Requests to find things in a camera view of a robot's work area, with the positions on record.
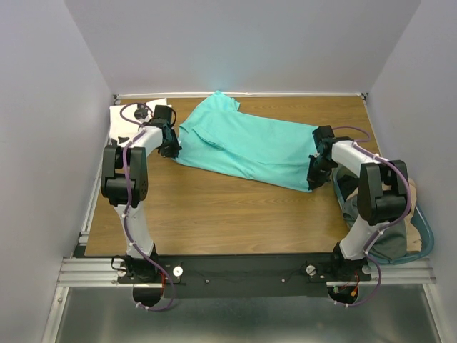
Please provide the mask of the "teal t shirt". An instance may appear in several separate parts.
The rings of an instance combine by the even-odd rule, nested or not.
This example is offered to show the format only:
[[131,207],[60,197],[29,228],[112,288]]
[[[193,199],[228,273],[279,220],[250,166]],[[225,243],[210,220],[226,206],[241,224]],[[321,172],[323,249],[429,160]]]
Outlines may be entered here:
[[233,177],[309,192],[315,126],[245,114],[219,91],[179,126],[176,162]]

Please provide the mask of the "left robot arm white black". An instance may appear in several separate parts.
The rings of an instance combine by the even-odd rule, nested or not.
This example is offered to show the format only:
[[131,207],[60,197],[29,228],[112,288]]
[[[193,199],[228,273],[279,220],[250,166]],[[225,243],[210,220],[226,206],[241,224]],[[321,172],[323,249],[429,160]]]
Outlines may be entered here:
[[101,166],[101,193],[119,216],[126,239],[120,277],[141,283],[171,282],[159,266],[146,223],[144,201],[149,191],[148,157],[157,152],[175,159],[181,150],[174,126],[176,112],[167,104],[136,102],[109,109],[109,142]]

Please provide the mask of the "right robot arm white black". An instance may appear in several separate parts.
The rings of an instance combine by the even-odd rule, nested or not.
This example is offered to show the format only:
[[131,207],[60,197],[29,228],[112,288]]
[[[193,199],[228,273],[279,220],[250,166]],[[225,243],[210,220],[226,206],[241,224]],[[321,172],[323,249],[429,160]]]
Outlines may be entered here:
[[316,153],[309,157],[310,190],[329,182],[338,166],[346,167],[358,177],[358,216],[349,233],[333,248],[328,263],[330,275],[343,280],[361,268],[381,235],[410,213],[407,168],[401,160],[389,161],[365,150],[349,137],[335,136],[331,126],[320,126],[312,135]]

